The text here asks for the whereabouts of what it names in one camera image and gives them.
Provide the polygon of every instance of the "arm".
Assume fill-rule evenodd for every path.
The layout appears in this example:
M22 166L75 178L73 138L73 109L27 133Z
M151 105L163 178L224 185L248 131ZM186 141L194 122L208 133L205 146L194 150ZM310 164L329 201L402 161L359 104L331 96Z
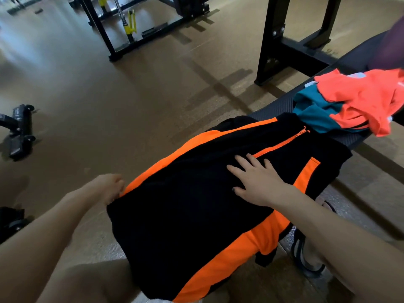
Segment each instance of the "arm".
M121 176L101 175L0 245L0 303L36 302L84 214L123 188Z
M252 155L236 156L245 169L227 166L245 189L235 193L246 201L274 208L296 225L327 261L369 302L399 302L404 297L404 254L357 225L323 208L284 183L271 163L265 167Z

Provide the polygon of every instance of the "orange zipper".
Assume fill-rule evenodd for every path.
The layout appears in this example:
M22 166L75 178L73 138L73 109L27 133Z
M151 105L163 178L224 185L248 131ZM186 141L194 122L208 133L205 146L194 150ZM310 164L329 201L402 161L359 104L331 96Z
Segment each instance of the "orange zipper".
M278 143L276 146L269 147L269 148L265 148L265 149L261 150L260 152L255 153L253 156L254 156L255 158L258 158L258 157L260 157L260 156L262 156L262 155L264 155L264 154L266 154L266 153L268 153L268 152L271 152L271 151L273 151L273 150L279 149L280 147L283 147L284 145L290 143L293 139L295 139L296 137L299 137L301 134L304 134L305 132L309 132L309 133L310 133L310 131L309 131L309 130L306 130L306 127L304 127L304 129L302 129L302 130L301 130L299 133L297 133L296 135L293 135L292 137L286 139L285 141L283 141L283 142L281 142L281 143Z

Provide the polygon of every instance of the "black and orange jacket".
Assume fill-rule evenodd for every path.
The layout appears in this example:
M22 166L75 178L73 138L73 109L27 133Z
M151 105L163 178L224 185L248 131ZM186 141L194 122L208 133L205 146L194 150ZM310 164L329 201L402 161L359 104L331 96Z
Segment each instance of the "black and orange jacket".
M257 122L241 116L201 133L139 175L108 206L134 281L150 299L206 296L252 255L265 262L289 221L233 192L236 154L268 158L283 181L315 199L351 152L295 114Z

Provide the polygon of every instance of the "weight bench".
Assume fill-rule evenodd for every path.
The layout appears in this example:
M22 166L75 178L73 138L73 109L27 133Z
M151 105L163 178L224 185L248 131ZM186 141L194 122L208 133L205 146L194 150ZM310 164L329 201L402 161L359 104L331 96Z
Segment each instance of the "weight bench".
M376 35L340 59L335 59L321 52L320 48L330 41L329 36L341 0L328 1L321 29L300 42L283 37L289 1L269 0L255 84L264 85L276 73L288 66L312 77L264 108L250 114L252 118L258 121L276 117L283 112L292 112L293 97L297 92L304 89L305 84L313 81L314 76L320 76L334 69L338 69L346 75L368 71L369 61L387 33L383 32ZM403 108L393 116L393 120L404 126ZM358 133L336 130L327 133L331 138L345 144L350 149L355 148L370 134L370 130Z

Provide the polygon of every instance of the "rubber gym floor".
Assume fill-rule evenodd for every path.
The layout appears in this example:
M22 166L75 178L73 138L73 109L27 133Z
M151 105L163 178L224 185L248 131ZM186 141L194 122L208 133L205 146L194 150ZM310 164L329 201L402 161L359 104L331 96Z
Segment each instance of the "rubber gym floor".
M126 181L220 121L255 111L306 79L287 69L263 88L254 84L268 0L211 0L209 21L192 22L125 55L115 64L83 12L68 0L44 0L15 16L0 14L0 110L33 104L38 142L31 156L7 159L0 145L0 206L20 204L38 217L64 194L97 174ZM319 28L327 0L291 0L285 35L303 39ZM42 8L38 15L34 11ZM399 19L399 0L342 0L324 50L339 57ZM158 1L141 5L138 25L174 17ZM125 38L117 20L108 33ZM383 239L404 232L404 128L370 137L323 193L337 212ZM7 131L1 130L1 137ZM272 265L249 261L229 282L232 303L349 302L352 295L330 274L308 280L292 264L286 238ZM123 257L101 208L80 223L58 269ZM139 296L137 303L148 302Z

